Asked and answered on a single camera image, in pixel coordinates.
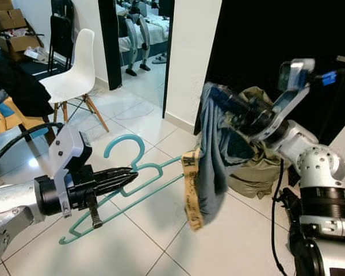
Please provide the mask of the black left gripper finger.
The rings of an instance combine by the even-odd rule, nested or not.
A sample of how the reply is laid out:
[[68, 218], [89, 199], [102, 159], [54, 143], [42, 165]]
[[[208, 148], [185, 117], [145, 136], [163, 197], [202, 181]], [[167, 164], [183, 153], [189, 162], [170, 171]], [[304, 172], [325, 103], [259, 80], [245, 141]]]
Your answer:
[[99, 181], [133, 181], [139, 173], [130, 167], [107, 168], [99, 171]]
[[109, 194], [110, 192], [122, 189], [127, 184], [131, 183], [136, 177], [115, 177], [112, 179], [105, 179], [101, 181], [101, 193]]

